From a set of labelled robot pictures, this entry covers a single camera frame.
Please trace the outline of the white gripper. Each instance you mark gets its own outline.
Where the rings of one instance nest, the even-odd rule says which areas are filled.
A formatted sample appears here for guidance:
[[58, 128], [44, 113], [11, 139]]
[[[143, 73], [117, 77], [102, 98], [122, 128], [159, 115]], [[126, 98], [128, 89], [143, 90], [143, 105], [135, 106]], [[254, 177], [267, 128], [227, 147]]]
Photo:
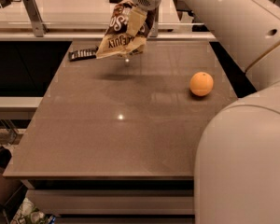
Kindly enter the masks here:
[[159, 6], [161, 0], [133, 0], [138, 7], [133, 7], [128, 14], [126, 33], [135, 37], [147, 18], [145, 10], [153, 10]]

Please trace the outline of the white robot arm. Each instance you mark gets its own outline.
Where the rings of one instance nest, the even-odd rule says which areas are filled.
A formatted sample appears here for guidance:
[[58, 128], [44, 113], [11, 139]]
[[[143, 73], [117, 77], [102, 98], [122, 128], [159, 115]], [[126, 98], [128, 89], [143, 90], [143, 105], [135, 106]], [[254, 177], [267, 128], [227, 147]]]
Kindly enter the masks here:
[[[205, 128], [194, 165], [195, 224], [280, 224], [280, 7], [268, 0], [184, 0], [256, 92]], [[134, 0], [143, 9], [161, 0]]]

